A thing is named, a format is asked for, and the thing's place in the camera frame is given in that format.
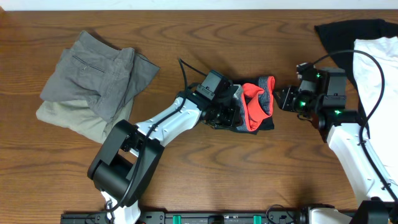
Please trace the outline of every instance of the wooden table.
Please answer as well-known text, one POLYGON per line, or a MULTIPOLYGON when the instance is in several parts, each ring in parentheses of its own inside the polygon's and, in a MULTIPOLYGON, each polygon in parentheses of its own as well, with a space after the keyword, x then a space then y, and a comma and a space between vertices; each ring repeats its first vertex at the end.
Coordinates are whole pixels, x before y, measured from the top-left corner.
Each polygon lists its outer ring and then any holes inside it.
MULTIPOLYGON (((104 200, 86 177, 100 145, 38 121, 39 94, 62 49, 83 30, 134 47, 161 70, 136 96, 131 123, 168 107, 182 90, 177 58, 230 78, 273 75, 296 84, 295 66, 326 52, 314 25, 347 19, 398 22, 397 11, 86 11, 0 15, 1 223, 57 223, 104 200)), ((334 65, 327 60, 324 65, 334 65)), ((188 71, 188 82, 203 77, 188 71)), ((358 97, 347 86, 349 105, 358 97)), ((166 148, 141 207, 264 211, 279 203, 354 209, 348 179, 317 130, 274 104, 275 130, 257 136, 198 125, 166 148)))

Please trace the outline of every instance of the wire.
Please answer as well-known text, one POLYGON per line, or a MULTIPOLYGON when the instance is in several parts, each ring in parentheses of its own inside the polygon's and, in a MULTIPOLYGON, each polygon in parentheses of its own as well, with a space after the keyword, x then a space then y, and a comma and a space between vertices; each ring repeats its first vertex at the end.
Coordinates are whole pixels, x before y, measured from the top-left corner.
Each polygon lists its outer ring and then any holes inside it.
POLYGON ((267 211, 266 211, 266 218, 268 219, 268 221, 269 221, 270 223, 276 224, 276 223, 274 223, 272 220, 270 220, 269 217, 268 217, 268 212, 269 212, 269 210, 272 209, 272 208, 275 207, 275 206, 282 207, 282 208, 285 210, 286 214, 293 220, 293 223, 296 221, 296 219, 287 211, 287 209, 286 209, 285 207, 283 207, 283 206, 281 206, 281 205, 279 205, 279 204, 273 204, 273 205, 271 205, 271 206, 267 209, 267 211))
POLYGON ((189 65, 187 62, 184 62, 183 60, 179 59, 184 65, 186 65, 188 68, 191 68, 192 70, 194 70, 195 72, 199 73, 200 75, 204 75, 207 76, 204 72, 201 72, 197 69, 195 69, 194 67, 192 67, 191 65, 189 65))
POLYGON ((141 163, 142 158, 144 157, 146 144, 147 144, 147 142, 149 140, 150 134, 154 131, 154 129, 156 127, 158 127, 158 125, 160 123, 162 123, 163 121, 165 121, 169 117, 173 116, 175 113, 179 112, 182 109, 182 107, 184 106, 184 104, 185 104, 185 100, 187 99, 188 82, 187 82, 187 75, 185 74, 185 70, 184 70, 184 67, 183 67, 182 63, 184 63, 185 65, 187 65, 187 64, 185 62, 183 62, 180 58, 178 59, 178 62, 180 64, 182 75, 184 77, 184 96, 183 96, 183 100, 181 102, 181 105, 175 111, 173 111, 173 112, 169 113, 168 115, 164 116, 162 119, 158 120, 158 122, 156 122, 155 124, 153 124, 150 127, 148 133, 146 134, 146 136, 144 138, 144 142, 142 143, 142 146, 141 146, 142 151, 140 152, 140 154, 138 156, 138 159, 136 161, 136 165, 134 167, 134 170, 132 171, 132 176, 131 176, 130 183, 127 186, 126 191, 124 192, 124 194, 123 194, 122 198, 120 199, 120 201, 114 207, 107 208, 107 206, 105 205, 105 211, 107 211, 107 212, 114 212, 116 209, 118 209, 123 204, 123 202, 125 201, 127 195, 129 195, 131 187, 132 187, 132 185, 133 185, 133 183, 134 183, 134 181, 136 179, 137 173, 138 173, 138 167, 139 167, 139 165, 141 163))
POLYGON ((381 68, 379 62, 377 62, 377 60, 372 56, 369 55, 366 52, 363 52, 361 50, 337 50, 335 52, 329 53, 323 57, 321 57, 320 59, 316 60, 313 64, 315 65, 316 63, 322 61, 323 59, 330 57, 332 55, 336 55, 336 54, 342 54, 342 53, 359 53, 359 54, 363 54, 367 57, 369 57, 377 66, 377 68, 380 71, 380 76, 381 76, 381 90, 380 90, 380 95, 379 98, 377 99, 376 104, 373 106, 373 109, 371 110, 371 112, 369 113, 369 115, 366 117, 364 123, 362 124, 361 128, 359 129, 359 141, 361 143, 362 146, 362 150, 365 153, 366 157, 368 158, 369 163, 371 164, 372 168, 374 169, 374 171, 376 172, 377 176, 380 178, 380 181, 383 183, 384 188, 389 192, 389 194, 391 195, 392 199, 395 201, 395 203, 398 203, 398 198, 397 196, 394 194, 394 192, 392 191, 392 189, 390 188, 390 185, 387 183, 387 181, 384 179, 384 177, 382 176, 381 172, 379 171, 379 169, 377 168, 377 166, 375 165, 375 163, 372 160, 372 157, 370 156, 368 150, 366 149, 365 146, 365 142, 363 141, 363 130, 365 129, 369 119, 371 118, 371 116, 373 115, 373 113, 375 112, 375 110, 377 109, 377 107, 379 106, 381 99, 383 98, 383 94, 384 94, 384 87, 386 85, 386 81, 384 79, 384 73, 383 73, 383 69, 381 68))

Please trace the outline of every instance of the green indicator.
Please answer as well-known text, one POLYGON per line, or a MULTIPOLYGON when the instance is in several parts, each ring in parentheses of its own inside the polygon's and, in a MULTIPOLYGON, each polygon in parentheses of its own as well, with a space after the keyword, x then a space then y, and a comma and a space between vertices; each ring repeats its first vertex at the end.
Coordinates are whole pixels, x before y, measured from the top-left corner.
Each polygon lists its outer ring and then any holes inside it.
POLYGON ((253 216, 253 224, 261 224, 261 216, 259 215, 253 216))
POLYGON ((181 224, 181 216, 180 215, 173 216, 173 224, 181 224))

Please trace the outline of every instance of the gray fabric stack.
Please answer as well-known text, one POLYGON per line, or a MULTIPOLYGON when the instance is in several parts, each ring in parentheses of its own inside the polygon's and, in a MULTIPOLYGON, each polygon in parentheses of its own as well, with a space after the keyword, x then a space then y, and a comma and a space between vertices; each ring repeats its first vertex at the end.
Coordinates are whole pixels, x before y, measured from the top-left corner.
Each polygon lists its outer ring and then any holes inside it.
POLYGON ((37 119, 103 143, 158 71, 134 49, 113 49, 83 31, 44 86, 37 119))

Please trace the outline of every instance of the red fabric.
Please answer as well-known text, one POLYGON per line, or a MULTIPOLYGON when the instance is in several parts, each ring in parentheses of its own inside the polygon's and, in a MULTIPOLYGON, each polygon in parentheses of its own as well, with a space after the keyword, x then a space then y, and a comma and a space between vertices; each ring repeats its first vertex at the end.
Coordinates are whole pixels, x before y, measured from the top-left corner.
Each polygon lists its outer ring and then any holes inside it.
POLYGON ((264 93, 264 90, 254 84, 246 83, 243 87, 242 102, 244 108, 244 119, 246 120, 246 128, 248 131, 255 131, 259 128, 263 119, 272 116, 274 112, 274 97, 272 97, 272 91, 275 86, 275 78, 268 78, 268 93, 270 94, 270 105, 269 105, 269 115, 262 110, 259 103, 259 95, 264 93), (253 99, 248 104, 246 104, 245 97, 253 99))

